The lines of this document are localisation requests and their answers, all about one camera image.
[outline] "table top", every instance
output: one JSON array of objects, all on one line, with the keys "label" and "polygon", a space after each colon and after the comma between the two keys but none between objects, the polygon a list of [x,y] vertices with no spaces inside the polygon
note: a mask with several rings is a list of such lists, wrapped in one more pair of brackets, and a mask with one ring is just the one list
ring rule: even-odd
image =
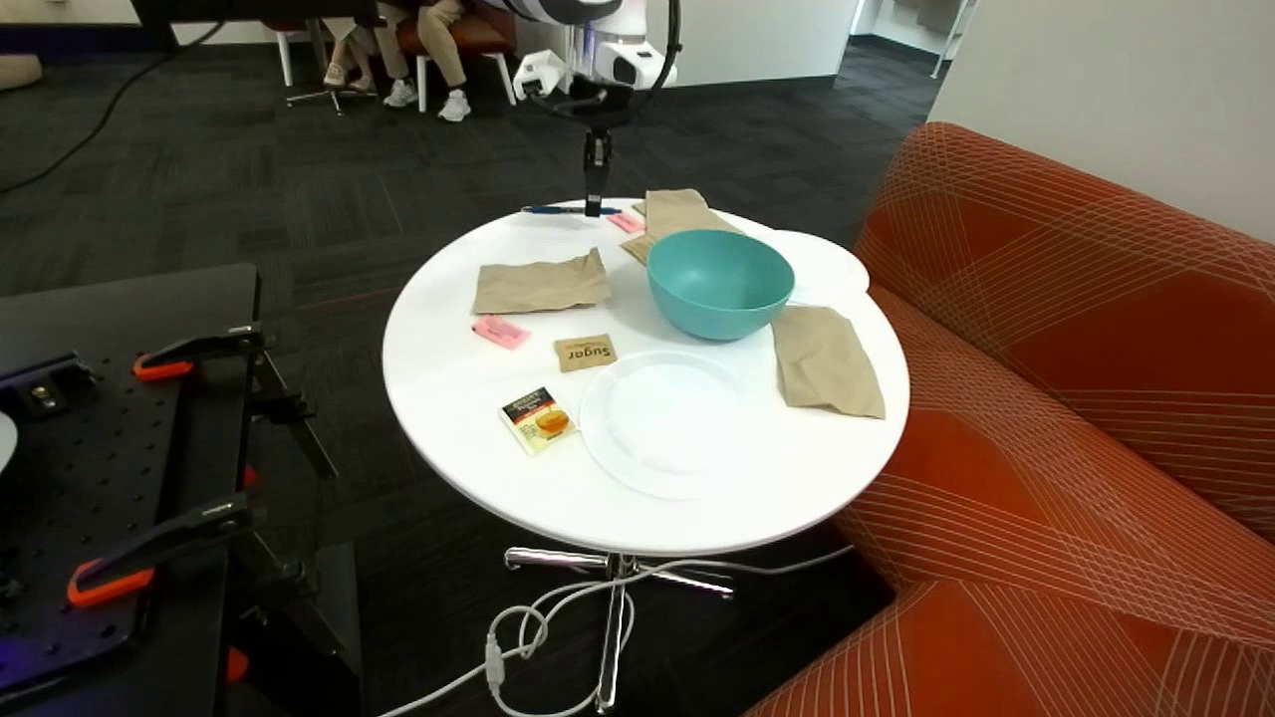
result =
[{"label": "table top", "polygon": [[[802,536],[857,500],[887,461],[909,413],[903,352],[868,298],[864,269],[837,242],[725,214],[776,249],[799,291],[789,307],[841,310],[873,359],[885,417],[799,409],[776,395],[775,332],[699,342],[674,332],[627,230],[587,214],[506,214],[455,241],[404,287],[383,376],[420,456],[482,509],[581,551],[632,558],[733,554]],[[597,249],[611,298],[558,316],[506,316],[520,352],[478,339],[469,303],[482,262],[558,262]],[[555,342],[611,334],[617,364],[558,370]],[[546,388],[573,435],[532,456],[501,403]],[[631,413],[667,409],[667,427]]]},{"label": "table top", "polygon": [[[0,370],[40,364],[49,356],[141,356],[174,339],[251,322],[255,269],[215,269],[182,275],[153,275],[0,303]],[[235,490],[249,427],[249,364],[202,364],[192,392],[161,518],[182,513]],[[219,551],[174,558],[153,591],[146,631],[122,655],[67,672],[67,680],[32,694],[4,715],[219,715],[225,708],[225,611],[229,558]]]}]

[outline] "chair leg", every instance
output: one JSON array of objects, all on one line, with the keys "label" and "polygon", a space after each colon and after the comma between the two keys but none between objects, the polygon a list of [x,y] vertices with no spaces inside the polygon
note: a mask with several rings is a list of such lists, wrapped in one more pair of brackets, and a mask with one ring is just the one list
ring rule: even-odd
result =
[{"label": "chair leg", "polygon": [[282,77],[282,88],[291,88],[291,51],[289,51],[289,35],[274,32],[274,50],[281,50],[281,77]]},{"label": "chair leg", "polygon": [[429,60],[425,56],[415,56],[415,113],[429,113],[429,83],[425,83],[425,77],[429,77]]},{"label": "chair leg", "polygon": [[482,51],[501,72],[506,104],[520,109],[506,51]]}]

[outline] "dark carpet floor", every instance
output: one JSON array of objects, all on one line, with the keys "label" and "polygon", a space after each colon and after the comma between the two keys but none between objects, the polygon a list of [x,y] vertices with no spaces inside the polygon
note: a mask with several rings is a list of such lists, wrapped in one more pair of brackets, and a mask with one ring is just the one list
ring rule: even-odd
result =
[{"label": "dark carpet floor", "polygon": [[[0,189],[73,148],[146,60],[53,64],[40,88],[0,96]],[[0,197],[0,295],[258,262],[274,359],[320,405],[351,481],[315,506],[320,536],[360,551],[366,715],[478,664],[486,622],[563,581],[501,569],[509,532],[421,469],[377,378],[383,320],[421,258],[522,205],[581,193],[581,128],[501,109],[482,72],[461,128],[375,99],[348,99],[340,119],[326,104],[282,109],[273,50],[202,50],[141,81],[73,164]],[[848,241],[933,96],[929,56],[876,40],[848,50],[832,88],[667,92],[614,131],[611,193],[699,189],[737,214]],[[832,542],[805,536],[752,558]],[[643,587],[621,715],[741,715],[885,601],[861,558],[737,579],[725,607]],[[603,601],[566,615],[546,663],[509,687],[522,708],[590,691],[597,618]],[[476,680],[425,715],[496,704]]]}]

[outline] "small food package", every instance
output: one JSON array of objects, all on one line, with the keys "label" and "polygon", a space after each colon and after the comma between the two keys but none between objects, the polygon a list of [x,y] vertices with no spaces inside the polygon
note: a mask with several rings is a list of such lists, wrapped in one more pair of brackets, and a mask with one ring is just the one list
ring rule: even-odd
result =
[{"label": "small food package", "polygon": [[506,403],[501,417],[532,456],[541,456],[570,435],[570,413],[546,388]]}]

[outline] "white cable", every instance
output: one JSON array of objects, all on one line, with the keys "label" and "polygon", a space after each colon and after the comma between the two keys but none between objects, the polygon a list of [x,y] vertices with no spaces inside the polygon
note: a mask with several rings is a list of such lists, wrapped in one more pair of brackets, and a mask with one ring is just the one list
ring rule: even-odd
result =
[{"label": "white cable", "polygon": [[[638,631],[638,601],[631,595],[631,587],[638,581],[648,581],[659,574],[679,574],[679,569],[737,569],[737,574],[763,574],[763,579],[783,579],[783,574],[799,574],[799,569],[812,569],[812,566],[825,566],[825,563],[837,563],[841,554],[852,554],[852,547],[837,547],[829,554],[818,554],[818,558],[805,558],[805,563],[789,563],[789,566],[749,566],[749,563],[711,563],[711,558],[679,558],[679,563],[662,563],[662,566],[643,566],[638,563],[638,574],[627,574],[627,579],[611,579],[611,581],[566,581],[558,591],[546,591],[541,598],[528,601],[528,607],[506,607],[497,618],[489,618],[486,626],[486,643],[482,643],[482,664],[466,670],[461,678],[447,680],[443,691],[420,698],[420,700],[405,700],[400,708],[388,708],[383,717],[404,717],[404,715],[415,715],[429,700],[443,700],[447,694],[455,694],[460,687],[476,680],[478,672],[486,672],[486,691],[489,691],[489,700],[506,715],[506,717],[573,717],[581,708],[590,708],[597,700],[597,687],[570,708],[558,708],[558,715],[522,715],[514,704],[506,704],[501,698],[501,687],[506,687],[506,663],[509,656],[522,656],[532,663],[546,639],[551,639],[551,622],[590,598],[590,595],[603,595],[603,591],[621,591],[621,631],[617,631],[617,656],[627,655],[632,631]],[[520,618],[520,639],[509,648],[497,646],[497,626]]]}]

